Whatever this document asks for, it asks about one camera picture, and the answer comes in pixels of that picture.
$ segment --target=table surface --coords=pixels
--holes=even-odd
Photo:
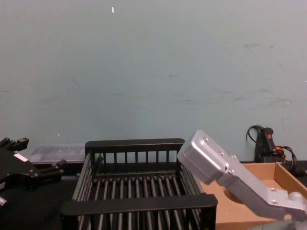
[[[307,168],[307,161],[298,164]],[[307,186],[307,176],[297,178]],[[59,208],[70,200],[76,181],[48,184],[34,191],[13,188],[0,193],[9,205],[0,207],[1,230],[60,230]]]

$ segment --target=cardboard box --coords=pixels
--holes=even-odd
[[[284,167],[277,163],[250,163],[244,166],[270,188],[284,189],[288,193],[299,192],[307,198],[307,189]],[[246,230],[260,224],[276,221],[259,217],[248,207],[241,204],[229,191],[216,182],[206,185],[201,182],[204,191],[214,194],[218,200],[216,211],[217,230]]]

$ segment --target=gray robot arm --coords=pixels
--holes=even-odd
[[[177,157],[205,184],[217,181],[256,215],[283,220],[291,214],[296,229],[307,230],[307,200],[300,193],[266,187],[204,132],[198,130]]]

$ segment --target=teal wall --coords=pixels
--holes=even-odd
[[[306,157],[304,0],[0,0],[0,137],[188,138],[248,126]]]

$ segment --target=black device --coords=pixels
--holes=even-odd
[[[250,135],[252,129],[257,132],[256,140]],[[276,146],[274,144],[273,133],[272,128],[260,125],[253,125],[248,128],[246,137],[248,136],[256,144],[254,161],[258,163],[280,162],[294,176],[305,175],[306,170],[297,166],[296,155],[292,149],[289,146]],[[284,150],[291,153],[290,161],[286,159]]]
[[[15,186],[24,186],[35,189],[40,184],[60,181],[66,165],[65,160],[55,166],[44,169],[36,168],[27,158],[14,151],[27,148],[29,139],[17,141],[5,138],[0,141],[0,192]]]

